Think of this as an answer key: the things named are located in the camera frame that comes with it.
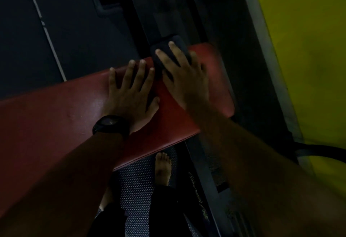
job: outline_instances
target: toe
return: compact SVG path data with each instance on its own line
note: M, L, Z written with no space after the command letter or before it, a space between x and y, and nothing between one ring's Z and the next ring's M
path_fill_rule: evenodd
M158 154L156 154L156 160L157 161L160 161L161 160L161 158L162 158L162 153L161 152L159 152Z

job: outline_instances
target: black wristwatch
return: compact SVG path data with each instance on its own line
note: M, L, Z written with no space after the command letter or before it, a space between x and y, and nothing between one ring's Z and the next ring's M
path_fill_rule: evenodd
M96 132L120 133L126 139L130 135L130 124L122 117L108 115L96 122L92 128L92 134Z

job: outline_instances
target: hand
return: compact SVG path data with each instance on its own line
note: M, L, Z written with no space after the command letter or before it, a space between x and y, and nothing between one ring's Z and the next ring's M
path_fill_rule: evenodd
M190 66L186 56L174 42L169 42L169 47L177 58L180 67L165 52L159 49L155 51L165 68L173 76L173 81L171 81L165 71L162 73L163 82L168 91L183 109L186 109L186 97L189 95L198 96L207 101L209 92L208 75L205 65L198 62L195 52L190 52L192 58L192 64Z
M143 86L145 73L145 60L139 63L139 69L135 81L131 87L131 79L135 61L128 64L121 88L116 84L116 73L114 68L109 70L109 98L106 101L102 116L116 115L125 118L130 123L130 134L140 130L147 125L158 111L159 97L155 97L146 110L149 91L153 85L155 70L149 70Z

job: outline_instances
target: watch face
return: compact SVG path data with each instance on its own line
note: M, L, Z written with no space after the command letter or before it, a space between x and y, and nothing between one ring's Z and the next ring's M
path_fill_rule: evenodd
M101 120L102 125L114 125L117 123L119 120L117 119L111 119L111 118L104 118Z

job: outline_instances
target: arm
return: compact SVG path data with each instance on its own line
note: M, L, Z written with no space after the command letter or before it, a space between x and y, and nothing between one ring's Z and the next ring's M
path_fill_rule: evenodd
M130 123L130 132L146 125L158 110L155 98L146 111L154 79L150 70L141 87L141 63L130 87L134 61L130 61L121 88L110 69L109 99L102 115L117 115ZM120 134L98 132L75 148L0 220L0 236L85 236L97 213L116 160L123 150Z
M208 79L191 53L192 65L170 43L181 67L157 51L174 82L163 80L218 153L231 185L248 203L257 229L265 236L344 236L343 200L299 166L217 112L208 102Z

